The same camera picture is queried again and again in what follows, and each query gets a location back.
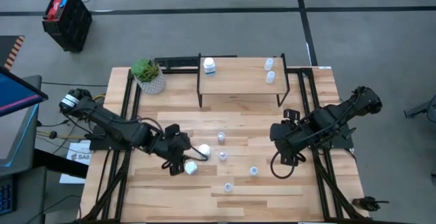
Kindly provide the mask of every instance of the white paper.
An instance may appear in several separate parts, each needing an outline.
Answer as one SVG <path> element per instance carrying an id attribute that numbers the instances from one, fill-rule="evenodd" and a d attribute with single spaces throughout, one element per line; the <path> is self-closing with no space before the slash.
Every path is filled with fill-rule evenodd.
<path id="1" fill-rule="evenodd" d="M 91 151 L 89 150 L 89 140 L 80 141 L 80 143 L 70 143 L 67 159 L 89 165 L 91 162 Z M 59 183 L 63 184 L 84 184 L 85 179 L 62 174 Z"/>

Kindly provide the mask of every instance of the wooden plank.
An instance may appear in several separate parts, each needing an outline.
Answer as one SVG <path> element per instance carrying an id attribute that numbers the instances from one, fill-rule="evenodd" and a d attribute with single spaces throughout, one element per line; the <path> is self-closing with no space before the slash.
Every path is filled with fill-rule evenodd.
<path id="1" fill-rule="evenodd" d="M 116 113 L 121 111 L 128 70 L 128 67 L 114 68 L 109 80 L 104 106 Z M 313 73 L 321 105 L 339 103 L 332 70 L 314 67 Z M 141 94 L 138 115 L 155 118 L 163 126 L 178 123 L 188 133 L 193 146 L 211 146 L 211 158 L 198 162 L 196 175 L 170 176 L 167 170 L 161 169 L 163 159 L 135 150 L 131 154 L 121 221 L 321 221 L 320 197 L 309 150 L 302 151 L 307 161 L 290 178 L 279 180 L 270 171 L 272 156 L 277 151 L 269 140 L 271 124 L 280 123 L 286 108 L 304 114 L 298 77 L 296 74 L 288 77 L 291 92 L 282 108 L 277 107 L 275 96 L 270 95 L 251 96 L 259 100 L 251 100 L 250 95 L 209 95 L 211 98 L 207 100 L 205 95 L 204 107 L 199 108 L 195 74 L 166 75 L 166 89 L 161 94 Z M 311 99 L 308 80 L 305 82 Z M 226 134 L 224 144 L 217 141 L 220 131 Z M 220 152 L 228 154 L 227 161 L 220 162 Z M 186 153 L 196 156 L 192 150 Z M 343 194 L 349 201 L 363 197 L 356 162 L 344 150 L 333 149 L 331 154 Z M 95 203 L 105 156 L 105 152 L 97 152 L 91 160 L 81 202 L 83 214 Z M 255 177 L 249 175 L 252 166 L 259 169 Z M 290 171 L 278 159 L 273 167 L 279 175 Z M 109 166 L 102 191 L 106 188 L 108 169 Z M 224 191 L 225 183 L 234 185 L 232 192 Z M 112 196 L 111 214 L 117 193 L 116 190 Z M 334 216 L 331 195 L 328 204 Z"/>
<path id="2" fill-rule="evenodd" d="M 275 72 L 272 84 L 265 82 L 265 58 L 234 57 L 213 58 L 216 73 L 204 73 L 204 58 L 200 66 L 200 94 L 284 94 L 287 91 L 283 59 L 273 58 L 271 71 Z"/>

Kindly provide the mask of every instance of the white bottle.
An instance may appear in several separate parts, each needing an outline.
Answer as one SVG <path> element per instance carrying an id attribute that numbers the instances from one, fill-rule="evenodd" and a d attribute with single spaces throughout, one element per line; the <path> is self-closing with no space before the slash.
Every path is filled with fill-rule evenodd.
<path id="1" fill-rule="evenodd" d="M 198 150 L 204 154 L 208 159 L 211 157 L 211 148 L 207 144 L 201 145 Z"/>
<path id="2" fill-rule="evenodd" d="M 256 166 L 253 166 L 253 167 L 250 168 L 250 175 L 251 176 L 257 176 L 258 173 L 259 173 L 259 170 L 258 170 L 258 168 Z"/>
<path id="3" fill-rule="evenodd" d="M 267 58 L 265 61 L 264 69 L 265 71 L 270 71 L 271 68 L 273 68 L 274 59 L 273 58 Z"/>
<path id="4" fill-rule="evenodd" d="M 226 183 L 226 184 L 224 185 L 224 191 L 227 192 L 227 193 L 233 191 L 233 185 L 230 184 L 230 183 Z"/>
<path id="5" fill-rule="evenodd" d="M 269 71 L 266 75 L 266 83 L 272 84 L 274 82 L 274 78 L 275 78 L 275 72 Z"/>
<path id="6" fill-rule="evenodd" d="M 207 76 L 215 74 L 215 61 L 212 58 L 207 57 L 203 62 L 203 66 L 204 73 L 206 73 Z"/>
<path id="7" fill-rule="evenodd" d="M 224 144 L 224 140 L 225 140 L 225 133 L 224 132 L 219 132 L 218 133 L 218 143 Z"/>
<path id="8" fill-rule="evenodd" d="M 187 174 L 195 174 L 198 170 L 198 166 L 194 161 L 189 161 L 185 164 L 185 171 Z"/>
<path id="9" fill-rule="evenodd" d="M 227 160 L 227 153 L 225 153 L 225 152 L 220 152 L 220 153 L 219 153 L 219 160 L 220 160 L 221 162 Z"/>

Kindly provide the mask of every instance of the keyboard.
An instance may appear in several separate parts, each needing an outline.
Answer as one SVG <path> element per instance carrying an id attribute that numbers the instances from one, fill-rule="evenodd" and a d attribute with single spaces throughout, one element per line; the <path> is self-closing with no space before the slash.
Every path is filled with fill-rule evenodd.
<path id="1" fill-rule="evenodd" d="M 15 190 L 13 176 L 0 178 L 0 216 L 15 210 Z"/>

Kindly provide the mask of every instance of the computer screen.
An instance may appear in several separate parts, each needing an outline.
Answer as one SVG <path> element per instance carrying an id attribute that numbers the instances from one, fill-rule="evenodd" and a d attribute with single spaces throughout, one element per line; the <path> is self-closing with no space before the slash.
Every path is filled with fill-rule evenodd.
<path id="1" fill-rule="evenodd" d="M 0 117 L 47 99 L 45 93 L 0 67 Z"/>

